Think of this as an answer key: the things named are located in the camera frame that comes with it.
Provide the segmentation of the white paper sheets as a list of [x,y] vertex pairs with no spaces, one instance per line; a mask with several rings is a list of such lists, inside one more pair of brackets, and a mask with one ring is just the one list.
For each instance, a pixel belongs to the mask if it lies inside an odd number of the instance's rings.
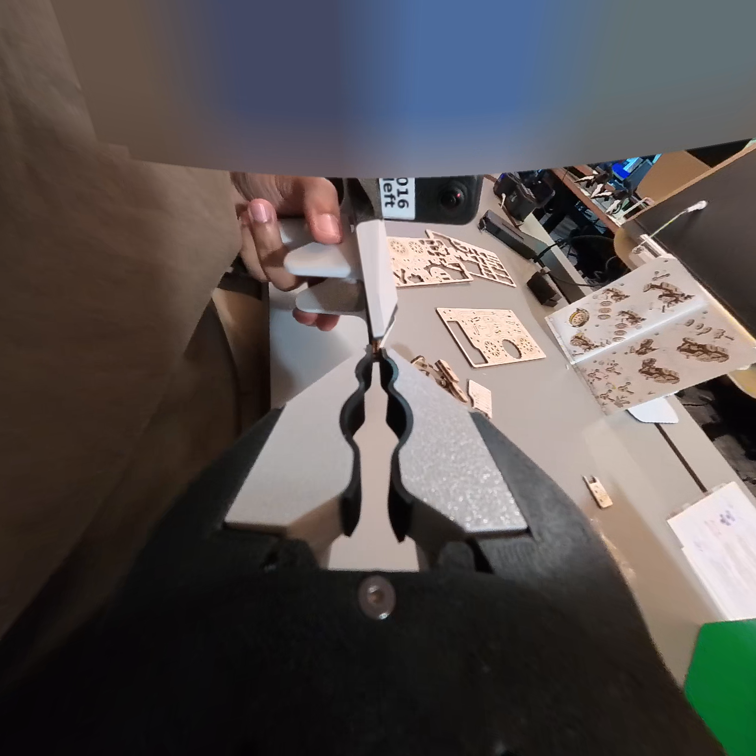
[[667,524],[722,619],[755,619],[755,508],[739,484],[716,487]]

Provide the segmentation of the black power adapter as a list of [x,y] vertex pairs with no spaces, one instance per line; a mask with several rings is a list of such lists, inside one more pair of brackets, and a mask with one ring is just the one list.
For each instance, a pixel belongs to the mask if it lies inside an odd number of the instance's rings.
[[526,283],[531,294],[545,308],[556,307],[562,299],[562,293],[554,285],[550,273],[548,268],[539,268]]
[[526,260],[536,259],[547,247],[547,244],[528,233],[521,232],[491,211],[487,211],[479,219],[478,229],[502,242]]

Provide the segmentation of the person's left hand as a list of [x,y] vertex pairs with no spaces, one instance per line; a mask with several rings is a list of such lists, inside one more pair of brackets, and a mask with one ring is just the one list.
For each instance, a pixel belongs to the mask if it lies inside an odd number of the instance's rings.
[[280,235],[280,218],[303,218],[312,238],[323,244],[343,239],[339,197],[327,178],[291,175],[230,174],[241,230],[240,256],[251,276],[287,292],[304,279],[284,268],[288,249]]

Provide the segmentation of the white paper scrap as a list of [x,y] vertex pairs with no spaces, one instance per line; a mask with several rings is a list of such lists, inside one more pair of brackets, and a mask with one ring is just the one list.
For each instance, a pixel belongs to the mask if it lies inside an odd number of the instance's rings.
[[646,424],[671,425],[679,422],[679,417],[666,396],[627,408],[626,412],[636,421]]

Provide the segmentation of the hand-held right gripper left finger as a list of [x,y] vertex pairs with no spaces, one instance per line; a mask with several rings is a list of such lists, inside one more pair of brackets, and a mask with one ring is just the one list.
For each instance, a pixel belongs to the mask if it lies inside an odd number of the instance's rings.
[[224,524],[301,541],[328,569],[375,567],[373,475],[355,438],[372,378],[371,351],[357,352],[270,413]]

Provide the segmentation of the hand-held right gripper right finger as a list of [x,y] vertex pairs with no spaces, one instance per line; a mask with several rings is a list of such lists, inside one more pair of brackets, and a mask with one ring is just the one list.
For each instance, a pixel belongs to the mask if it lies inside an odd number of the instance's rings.
[[389,474],[389,520],[411,539],[422,568],[449,543],[528,533],[510,486],[466,409],[392,349],[380,352],[385,420],[396,438]]

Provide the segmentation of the plywood sheet with gears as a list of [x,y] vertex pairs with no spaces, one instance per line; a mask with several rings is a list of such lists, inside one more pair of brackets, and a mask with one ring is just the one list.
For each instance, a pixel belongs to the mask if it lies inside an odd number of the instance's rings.
[[397,288],[431,287],[487,280],[516,287],[500,257],[489,250],[426,230],[423,238],[389,237]]

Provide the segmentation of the plywood sheet with large cutout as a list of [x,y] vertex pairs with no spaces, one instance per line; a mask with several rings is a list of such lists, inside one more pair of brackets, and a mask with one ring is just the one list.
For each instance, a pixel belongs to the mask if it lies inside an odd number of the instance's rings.
[[547,357],[510,309],[436,308],[436,314],[473,369]]

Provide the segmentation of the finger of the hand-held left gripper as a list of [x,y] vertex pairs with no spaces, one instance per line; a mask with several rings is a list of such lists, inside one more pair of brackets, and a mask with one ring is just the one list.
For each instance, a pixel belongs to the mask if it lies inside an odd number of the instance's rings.
[[371,344],[383,345],[398,311],[385,223],[382,220],[359,223],[356,240],[364,286],[367,332]]

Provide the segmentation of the cardboard box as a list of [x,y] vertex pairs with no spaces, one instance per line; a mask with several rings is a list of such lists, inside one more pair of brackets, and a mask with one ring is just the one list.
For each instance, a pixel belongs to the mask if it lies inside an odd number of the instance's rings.
[[686,150],[662,154],[639,182],[636,192],[642,200],[659,203],[697,181],[709,169]]

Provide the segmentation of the illustrated instruction booklet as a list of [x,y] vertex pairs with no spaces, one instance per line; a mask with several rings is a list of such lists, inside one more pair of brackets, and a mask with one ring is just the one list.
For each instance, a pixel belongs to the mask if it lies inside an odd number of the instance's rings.
[[642,264],[546,323],[606,415],[755,360],[754,337],[671,257]]

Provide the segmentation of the grey desk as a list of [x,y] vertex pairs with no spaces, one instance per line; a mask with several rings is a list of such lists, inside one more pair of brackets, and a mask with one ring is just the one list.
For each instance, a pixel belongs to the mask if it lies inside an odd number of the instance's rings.
[[[425,237],[432,229],[495,252],[516,287],[487,280],[400,289],[395,326],[386,344],[407,360],[418,354],[449,362],[493,395],[493,422],[594,521],[632,569],[630,586],[671,673],[683,683],[699,629],[722,617],[696,577],[667,520],[716,487],[735,482],[754,496],[675,399],[679,422],[652,425],[629,413],[606,416],[574,372],[546,323],[550,313],[528,290],[534,266],[509,247],[465,226],[387,224],[389,235]],[[473,369],[436,308],[510,309],[547,357]],[[583,476],[598,477],[613,500],[600,509]]]

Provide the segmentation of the wooden puzzle model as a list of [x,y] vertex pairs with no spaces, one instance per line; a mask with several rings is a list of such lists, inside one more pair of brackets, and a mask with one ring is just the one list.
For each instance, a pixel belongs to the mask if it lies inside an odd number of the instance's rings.
[[468,394],[462,389],[460,379],[447,361],[439,359],[435,362],[430,362],[424,356],[417,355],[410,361],[410,364],[459,402],[463,404],[469,403]]

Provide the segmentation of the black desk device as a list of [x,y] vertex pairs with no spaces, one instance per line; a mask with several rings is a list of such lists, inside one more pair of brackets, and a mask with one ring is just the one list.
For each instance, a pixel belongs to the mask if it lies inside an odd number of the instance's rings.
[[536,211],[542,211],[555,196],[546,169],[500,174],[494,183],[494,194],[511,222],[520,226]]

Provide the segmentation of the green plastic bin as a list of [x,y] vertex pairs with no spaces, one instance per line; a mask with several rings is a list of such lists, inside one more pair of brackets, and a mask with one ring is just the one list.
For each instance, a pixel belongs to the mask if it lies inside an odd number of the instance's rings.
[[728,755],[755,755],[755,619],[703,625],[684,690]]

